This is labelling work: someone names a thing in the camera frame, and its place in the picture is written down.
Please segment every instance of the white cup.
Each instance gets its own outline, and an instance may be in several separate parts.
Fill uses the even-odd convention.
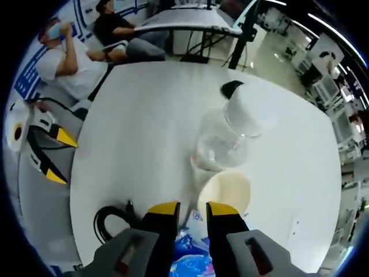
[[[201,190],[197,209],[206,221],[206,203],[214,201],[230,205],[243,217],[251,199],[251,182],[237,171],[223,171],[214,175]]]

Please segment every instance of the gray pants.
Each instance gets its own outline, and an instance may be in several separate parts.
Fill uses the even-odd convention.
[[[145,33],[129,41],[126,53],[129,57],[155,56],[165,59],[163,50],[168,31]]]

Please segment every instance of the face mask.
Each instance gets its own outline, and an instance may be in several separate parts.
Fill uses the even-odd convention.
[[[54,26],[52,26],[47,32],[48,38],[49,39],[56,39],[56,38],[60,37],[60,27],[61,27],[60,22],[58,22]]]

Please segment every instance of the white bottle cap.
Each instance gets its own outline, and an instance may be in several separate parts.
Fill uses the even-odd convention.
[[[235,132],[257,137],[276,124],[272,109],[259,95],[261,89],[258,84],[243,84],[233,93],[224,114]]]

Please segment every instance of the black shirt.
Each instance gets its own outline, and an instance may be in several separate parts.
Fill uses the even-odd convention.
[[[95,36],[104,45],[110,45],[120,40],[131,40],[134,35],[113,35],[113,30],[117,27],[133,28],[133,26],[125,19],[121,18],[118,14],[103,14],[95,21],[93,32]]]

